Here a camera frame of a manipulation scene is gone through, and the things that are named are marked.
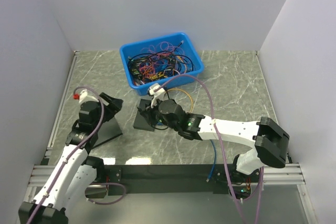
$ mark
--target tangled cables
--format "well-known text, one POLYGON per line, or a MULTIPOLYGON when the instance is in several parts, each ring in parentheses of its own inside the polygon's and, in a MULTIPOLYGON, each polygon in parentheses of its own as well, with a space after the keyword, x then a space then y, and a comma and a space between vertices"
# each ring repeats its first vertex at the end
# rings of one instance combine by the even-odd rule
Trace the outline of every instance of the tangled cables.
POLYGON ((156 47, 150 45, 145 51, 129 57, 128 69, 135 85, 142 85, 152 81, 176 76, 194 71, 192 60, 185 55, 180 47, 183 41, 175 47, 169 42, 161 42, 156 47))

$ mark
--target blue plastic bin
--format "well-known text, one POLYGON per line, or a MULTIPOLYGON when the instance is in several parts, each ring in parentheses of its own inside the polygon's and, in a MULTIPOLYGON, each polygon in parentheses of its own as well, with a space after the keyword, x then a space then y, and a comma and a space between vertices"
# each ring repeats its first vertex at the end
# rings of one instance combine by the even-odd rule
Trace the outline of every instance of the blue plastic bin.
MULTIPOLYGON (((124 69, 125 69, 125 74, 127 77, 127 81, 129 86, 134 89, 135 91, 137 91, 138 95, 146 95, 148 88, 153 85, 154 83, 158 83, 160 85, 162 85, 163 83, 165 83, 166 81, 170 80, 172 77, 169 78, 165 78, 162 80, 158 80, 158 81, 153 81, 150 83, 146 83, 144 85, 140 85, 137 86, 133 83, 133 77, 131 76, 128 68, 127 68, 127 63, 129 61, 129 57, 133 57, 137 54, 140 54, 141 49, 143 48, 147 48, 150 45, 158 45, 161 42, 167 41, 175 46, 179 45, 181 41, 184 41, 183 44, 180 46, 184 52, 185 55, 188 56, 194 66, 195 66, 195 70, 188 72, 188 74, 192 75, 192 76, 197 76, 199 73, 201 73, 204 70, 204 65, 200 59, 200 57, 198 56, 193 44, 191 43, 189 37, 187 36, 187 34, 184 33, 176 33, 176 34, 170 34, 170 35, 166 35, 166 36, 162 36, 162 37, 158 37, 158 38, 153 38, 153 39, 147 39, 147 40, 143 40, 143 41, 138 41, 135 43, 130 43, 130 44, 125 44, 120 48, 120 56, 121 56, 121 60, 122 60, 122 64, 124 65, 124 69)), ((191 83, 193 82, 194 79, 190 78, 190 77, 179 77, 177 79, 175 79, 174 81, 170 82, 167 85, 167 88, 173 88, 173 87, 177 87, 177 86, 181 86, 187 83, 191 83)))

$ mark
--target red connector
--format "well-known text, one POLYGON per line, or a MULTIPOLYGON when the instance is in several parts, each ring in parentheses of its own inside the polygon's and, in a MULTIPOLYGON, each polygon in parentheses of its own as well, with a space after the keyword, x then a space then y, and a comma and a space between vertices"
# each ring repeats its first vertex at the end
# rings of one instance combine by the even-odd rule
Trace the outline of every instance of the red connector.
POLYGON ((73 98, 74 98, 75 100, 79 100, 79 94, 74 94, 74 95, 73 95, 73 98))

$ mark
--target white wall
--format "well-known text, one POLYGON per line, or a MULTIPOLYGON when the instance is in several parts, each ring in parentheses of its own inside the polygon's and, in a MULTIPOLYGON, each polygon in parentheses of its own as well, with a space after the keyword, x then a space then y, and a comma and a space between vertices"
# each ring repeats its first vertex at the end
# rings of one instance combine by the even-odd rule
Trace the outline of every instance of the white wall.
POLYGON ((14 223, 73 52, 45 0, 0 0, 0 216, 14 223))
POLYGON ((260 51, 320 223, 335 223, 336 0, 287 0, 260 51))
POLYGON ((259 50, 285 0, 49 0, 72 48, 186 32, 198 49, 259 50))

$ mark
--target marble table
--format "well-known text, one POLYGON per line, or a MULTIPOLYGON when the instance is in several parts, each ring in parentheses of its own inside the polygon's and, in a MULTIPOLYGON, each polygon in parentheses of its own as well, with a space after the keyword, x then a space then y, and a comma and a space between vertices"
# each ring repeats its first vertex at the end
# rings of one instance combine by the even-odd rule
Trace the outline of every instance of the marble table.
MULTIPOLYGON (((207 85, 215 108, 215 117, 234 121, 255 121, 261 116, 276 120, 267 91, 264 76, 255 51, 199 51, 205 70, 198 77, 207 85)), ((133 128, 140 96, 127 83, 123 65, 117 50, 81 51, 75 56, 75 64, 67 87, 64 106, 58 118, 52 138, 49 165, 55 165, 65 144, 73 122, 78 118, 79 105, 72 99, 76 86, 88 85, 97 92, 124 100, 116 119, 123 135, 94 149, 90 155, 101 157, 107 164, 212 164, 214 150, 210 141, 189 141, 173 130, 154 132, 133 128)), ((189 92, 194 100, 194 113, 210 115, 209 100, 197 83, 180 88, 189 92)), ((170 96, 184 110, 190 108, 189 98, 172 91, 170 96)), ((220 147, 216 142, 218 163, 220 147)), ((228 162, 249 147, 225 142, 228 162)))

